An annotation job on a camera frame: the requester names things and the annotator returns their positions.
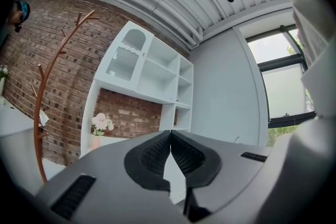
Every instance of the shelf compartment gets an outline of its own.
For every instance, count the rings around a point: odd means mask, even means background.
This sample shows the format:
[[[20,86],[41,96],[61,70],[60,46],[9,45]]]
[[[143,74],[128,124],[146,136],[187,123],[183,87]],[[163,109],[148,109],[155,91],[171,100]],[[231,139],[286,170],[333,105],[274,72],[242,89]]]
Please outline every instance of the shelf compartment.
[[[119,47],[114,53],[106,73],[127,81],[130,81],[134,72],[134,67],[138,60],[138,55]]]
[[[179,76],[176,103],[187,107],[191,107],[192,98],[193,98],[193,85],[183,77]]]
[[[178,86],[189,86],[192,83],[188,80],[186,80],[185,78],[179,76],[179,85]]]
[[[146,42],[146,36],[143,32],[137,29],[131,29],[127,32],[123,40],[121,41],[126,46],[129,46],[135,50],[141,51],[143,45]]]
[[[188,81],[193,81],[194,66],[187,59],[181,56],[179,75]]]
[[[147,58],[177,74],[179,54],[156,37],[153,38]]]
[[[181,105],[176,105],[175,117],[173,130],[184,130],[187,131],[191,126],[191,108],[186,108]]]
[[[138,82],[137,93],[173,103],[178,76],[169,69],[146,59]]]

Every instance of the black vent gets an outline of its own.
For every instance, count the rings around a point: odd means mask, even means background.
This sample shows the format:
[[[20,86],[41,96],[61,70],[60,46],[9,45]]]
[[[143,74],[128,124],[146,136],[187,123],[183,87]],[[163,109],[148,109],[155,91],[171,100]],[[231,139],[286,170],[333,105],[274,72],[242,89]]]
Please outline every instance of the black vent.
[[[262,163],[264,163],[267,159],[266,156],[261,156],[261,155],[250,153],[250,152],[242,153],[241,157],[244,157],[244,158],[247,158],[247,159],[252,159],[254,161],[258,161],[258,162],[262,162]]]
[[[172,155],[184,176],[204,164],[205,155],[174,134],[171,135],[171,145]]]
[[[52,211],[69,220],[95,181],[92,176],[79,176],[51,207]]]
[[[166,135],[146,148],[141,156],[141,163],[153,173],[163,177],[164,166],[170,154],[170,137]]]

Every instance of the brick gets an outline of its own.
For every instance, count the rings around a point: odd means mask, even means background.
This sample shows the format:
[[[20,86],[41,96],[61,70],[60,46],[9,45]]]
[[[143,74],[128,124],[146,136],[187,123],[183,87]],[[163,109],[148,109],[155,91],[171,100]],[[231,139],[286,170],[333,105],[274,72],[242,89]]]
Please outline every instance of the brick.
[[[79,12],[86,15],[96,10],[100,20],[85,23],[66,44],[66,55],[58,57],[45,88],[42,107],[50,118],[44,127],[49,135],[43,138],[43,156],[69,165],[80,155],[80,128],[86,98],[95,71],[105,52],[121,28],[131,20],[154,33],[159,39],[186,58],[189,55],[153,26],[115,6],[97,0],[24,0],[31,12],[20,33],[11,33],[3,44],[0,63],[8,65],[10,75],[5,83],[4,96],[31,118],[41,77],[40,63],[46,70],[59,48],[63,36],[75,25]],[[137,137],[159,129],[162,105],[139,100],[108,90],[101,90],[96,111],[109,114],[113,131],[106,135]]]

